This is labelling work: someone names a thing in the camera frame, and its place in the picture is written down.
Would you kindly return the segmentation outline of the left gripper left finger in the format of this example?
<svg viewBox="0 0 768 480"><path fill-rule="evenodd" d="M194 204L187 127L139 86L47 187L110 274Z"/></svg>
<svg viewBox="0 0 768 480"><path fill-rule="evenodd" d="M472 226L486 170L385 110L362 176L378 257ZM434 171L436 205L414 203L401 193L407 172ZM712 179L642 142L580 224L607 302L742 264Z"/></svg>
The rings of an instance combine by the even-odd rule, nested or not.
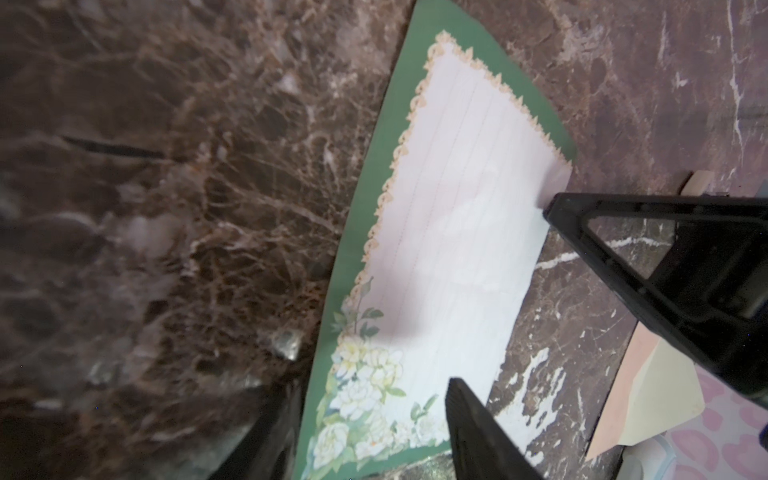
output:
<svg viewBox="0 0 768 480"><path fill-rule="evenodd" d="M299 381L275 391L265 411L209 479L290 479L303 408Z"/></svg>

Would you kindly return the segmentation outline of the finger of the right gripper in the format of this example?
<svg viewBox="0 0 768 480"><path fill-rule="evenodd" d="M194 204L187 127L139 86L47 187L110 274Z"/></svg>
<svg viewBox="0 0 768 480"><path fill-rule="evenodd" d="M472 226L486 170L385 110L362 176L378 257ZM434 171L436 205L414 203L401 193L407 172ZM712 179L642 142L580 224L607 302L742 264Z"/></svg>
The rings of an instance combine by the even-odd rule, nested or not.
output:
<svg viewBox="0 0 768 480"><path fill-rule="evenodd" d="M675 237L643 277L591 228L599 217L672 221ZM767 405L766 199L559 193L544 218L650 331Z"/></svg>

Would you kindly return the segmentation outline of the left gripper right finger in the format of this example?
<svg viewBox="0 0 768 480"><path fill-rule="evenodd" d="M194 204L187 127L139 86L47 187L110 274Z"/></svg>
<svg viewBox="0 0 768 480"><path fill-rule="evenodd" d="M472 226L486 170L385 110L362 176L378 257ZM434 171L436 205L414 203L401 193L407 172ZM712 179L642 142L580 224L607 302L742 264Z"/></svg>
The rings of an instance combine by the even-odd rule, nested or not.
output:
<svg viewBox="0 0 768 480"><path fill-rule="evenodd" d="M542 479L461 378L449 380L445 409L458 480Z"/></svg>

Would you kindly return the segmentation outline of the green bordered floral letter paper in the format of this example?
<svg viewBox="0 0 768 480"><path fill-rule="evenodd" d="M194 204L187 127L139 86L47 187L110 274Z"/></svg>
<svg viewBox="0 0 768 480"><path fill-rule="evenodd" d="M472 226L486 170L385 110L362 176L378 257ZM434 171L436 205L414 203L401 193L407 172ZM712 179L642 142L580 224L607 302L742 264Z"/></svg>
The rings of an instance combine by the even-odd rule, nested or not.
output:
<svg viewBox="0 0 768 480"><path fill-rule="evenodd" d="M488 399L575 153L480 23L415 5L337 252L295 478L449 449L448 383Z"/></svg>

